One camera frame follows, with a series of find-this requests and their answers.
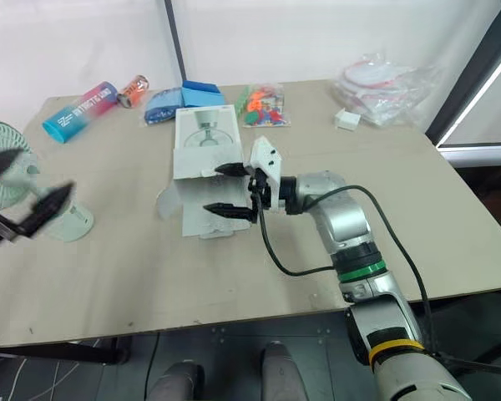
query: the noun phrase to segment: open cardboard box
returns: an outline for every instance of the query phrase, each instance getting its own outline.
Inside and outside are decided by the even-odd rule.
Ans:
[[[165,219],[182,206],[182,236],[213,238],[249,228],[249,221],[203,208],[215,202],[247,206],[245,179],[215,172],[235,162],[243,162],[243,151],[233,105],[176,110],[173,180],[158,195],[159,215]]]

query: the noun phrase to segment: beige tabletop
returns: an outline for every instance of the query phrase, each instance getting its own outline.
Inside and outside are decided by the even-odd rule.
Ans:
[[[223,88],[234,102],[242,87]],[[67,144],[41,128],[72,98],[52,98],[24,134],[41,181],[77,182],[93,230],[62,243],[43,233],[0,246],[0,346],[96,338],[344,308],[333,272],[286,277],[253,226],[232,237],[181,236],[181,213],[162,221],[156,196],[170,182],[174,121],[145,126],[143,109],[114,108]],[[428,139],[413,128],[338,130],[324,81],[286,85],[290,128],[240,129],[248,157],[265,135],[283,175],[332,170],[379,199],[431,298],[501,288],[501,228]],[[420,298],[407,263],[362,195],[388,267]],[[290,269],[330,264],[310,216],[266,215]]]

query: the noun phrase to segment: colorful water bottle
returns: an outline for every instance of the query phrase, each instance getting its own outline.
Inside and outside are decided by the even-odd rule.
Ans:
[[[64,144],[95,118],[115,106],[117,93],[112,84],[102,82],[43,122],[43,128],[55,140]]]

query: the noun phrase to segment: green ring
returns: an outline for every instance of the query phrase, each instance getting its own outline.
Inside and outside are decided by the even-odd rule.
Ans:
[[[361,277],[370,276],[374,272],[379,272],[381,270],[386,270],[386,262],[381,260],[369,266],[365,266],[361,269],[355,270],[354,272],[343,273],[339,275],[340,282],[349,282]]]

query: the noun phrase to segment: black cable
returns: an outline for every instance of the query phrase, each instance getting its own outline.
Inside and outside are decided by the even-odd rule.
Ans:
[[[473,362],[476,363],[492,363],[496,359],[501,358],[501,343],[491,347],[488,351],[482,353],[478,357],[476,357]],[[457,369],[456,372],[453,372],[453,376],[459,377],[465,373],[465,369]]]
[[[387,228],[387,232],[389,232],[390,237],[393,239],[393,242],[395,242],[395,245],[397,248],[399,248],[399,251],[401,251],[403,257],[407,260],[408,265],[410,266],[410,270],[412,270],[412,273],[414,277],[416,277],[416,282],[417,286],[419,287],[419,291],[421,292],[421,299],[423,303],[423,310],[425,312],[425,318],[427,320],[427,325],[428,325],[428,351],[433,352],[436,349],[436,334],[434,332],[434,324],[433,324],[433,313],[431,311],[431,305],[428,301],[428,295],[427,295],[427,289],[425,288],[425,284],[423,283],[423,279],[421,277],[421,274],[419,274],[419,270],[416,267],[416,264],[408,255],[407,250],[404,248],[402,243],[399,241],[397,236],[395,235],[395,231],[392,228],[392,225],[386,218],[386,215],[384,214],[384,211],[382,210],[381,206],[378,204],[377,198],[366,188],[360,185],[346,185],[343,186],[342,188],[336,188],[335,190],[331,190],[327,192],[325,195],[319,196],[312,202],[310,202],[308,205],[304,206],[302,208],[302,211],[309,211],[312,207],[317,205],[319,202],[325,200],[326,198],[333,196],[335,194],[339,194],[340,192],[343,192],[345,190],[359,190],[360,192],[363,192],[373,203],[375,206],[375,209],[377,209],[377,212],[379,216],[382,219],[382,222],[384,223],[384,226]]]
[[[501,366],[497,365],[488,365],[486,363],[465,361],[463,359],[457,359],[447,356],[439,356],[437,357],[440,361],[451,363],[452,365],[459,366],[462,369],[467,369],[470,371],[479,371],[485,373],[493,373],[493,374],[501,374]]]
[[[150,369],[152,369],[152,363],[154,362],[154,357],[156,356],[156,351],[158,350],[158,343],[159,343],[159,333],[156,334],[156,342],[154,343],[154,348],[152,349],[152,354],[150,355],[149,368],[147,369],[147,376],[146,378],[144,378],[144,392],[143,392],[144,401],[146,401],[149,392]]]
[[[258,208],[258,216],[260,217],[261,237],[264,240],[264,244],[266,244],[266,249],[269,252],[269,256],[271,257],[273,262],[276,264],[276,267],[278,267],[281,270],[281,272],[283,272],[284,274],[286,274],[288,276],[300,277],[300,276],[307,276],[308,274],[312,274],[312,273],[324,272],[327,270],[334,270],[333,266],[327,266],[327,267],[318,267],[317,269],[305,270],[303,272],[292,272],[290,270],[287,270],[285,267],[283,267],[281,261],[279,261],[278,257],[276,257],[275,251],[273,251],[273,247],[271,246],[271,243],[269,242],[269,236],[267,235],[266,218],[264,217],[264,208],[261,204],[260,195],[253,194],[253,196],[254,196],[254,199],[256,200],[256,206]]]
[[[421,274],[419,273],[418,268],[416,267],[416,264],[408,255],[407,250],[405,247],[402,245],[402,243],[399,241],[397,238],[397,235],[395,234],[395,231],[392,228],[392,225],[390,224],[389,220],[386,217],[386,214],[382,210],[381,206],[379,205],[377,199],[375,196],[366,188],[360,185],[346,185],[343,186],[342,188],[337,188],[335,190],[331,190],[327,192],[325,195],[319,196],[315,200],[311,201],[308,205],[304,206],[302,208],[302,212],[309,211],[312,207],[317,205],[319,202],[325,200],[326,198],[333,196],[335,194],[338,194],[340,192],[346,191],[346,190],[359,190],[360,192],[363,192],[373,203],[375,206],[375,209],[377,209],[377,212],[379,216],[382,219],[382,222],[384,223],[384,226],[387,228],[388,233],[390,234],[390,237],[393,239],[395,242],[395,245],[397,248],[399,248],[399,251],[401,251],[403,257],[406,259],[408,262],[408,265],[410,266],[410,269],[412,270],[413,275],[416,278],[417,286],[419,287],[419,291],[421,292],[421,298],[423,302],[423,309],[425,311],[425,318],[427,319],[428,322],[428,331],[429,331],[429,346],[427,347],[427,350],[432,354],[433,357],[439,359],[440,361],[445,361],[447,363],[451,363],[453,365],[459,366],[461,368],[465,368],[467,370],[477,370],[481,372],[486,372],[486,373],[494,373],[494,374],[501,374],[501,366],[494,366],[494,365],[489,365],[486,363],[479,363],[479,362],[471,362],[471,361],[466,361],[463,359],[457,359],[457,358],[452,358],[452,357],[447,357],[447,356],[442,356],[439,355],[435,352],[436,349],[436,335],[434,332],[434,324],[433,324],[433,314],[431,311],[431,306],[428,301],[428,295],[427,295],[427,289],[425,288],[425,284],[423,283],[423,279],[421,277]],[[285,267],[282,266],[281,262],[279,261],[278,257],[275,254],[275,251],[273,251],[273,248],[271,246],[271,243],[269,242],[269,236],[267,235],[267,227],[266,227],[266,219],[264,217],[264,211],[263,211],[263,205],[261,204],[261,197],[258,193],[253,193],[252,196],[256,200],[256,205],[258,209],[258,216],[260,218],[260,226],[261,226],[261,236],[264,240],[264,243],[266,245],[266,249],[269,252],[269,255],[271,256],[271,259],[273,262],[276,264],[276,266],[281,270],[281,272],[285,273],[288,276],[294,276],[294,277],[299,277],[299,276],[305,276],[308,274],[312,273],[317,273],[317,272],[324,272],[327,270],[334,270],[334,267],[332,266],[326,266],[326,267],[318,267],[316,269],[311,269],[311,270],[306,270],[303,272],[291,272],[287,270]]]

